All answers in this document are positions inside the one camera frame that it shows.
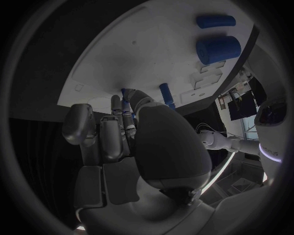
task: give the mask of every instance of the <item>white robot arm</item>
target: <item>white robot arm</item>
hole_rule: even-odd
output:
[[[260,155],[259,142],[251,140],[241,140],[238,137],[225,137],[221,133],[202,130],[199,137],[206,149],[218,150],[226,149],[230,152],[244,152],[253,155]]]

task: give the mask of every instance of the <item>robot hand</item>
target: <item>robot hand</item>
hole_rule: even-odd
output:
[[[239,151],[238,144],[236,144],[240,140],[238,137],[227,138],[221,133],[208,130],[202,130],[199,137],[206,149],[219,150],[224,148],[230,152]]]

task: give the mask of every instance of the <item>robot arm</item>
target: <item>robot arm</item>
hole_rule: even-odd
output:
[[[200,140],[206,149],[226,149],[230,152],[244,152],[259,156],[259,142],[240,140],[238,137],[224,137],[221,133],[203,130],[199,134]]]

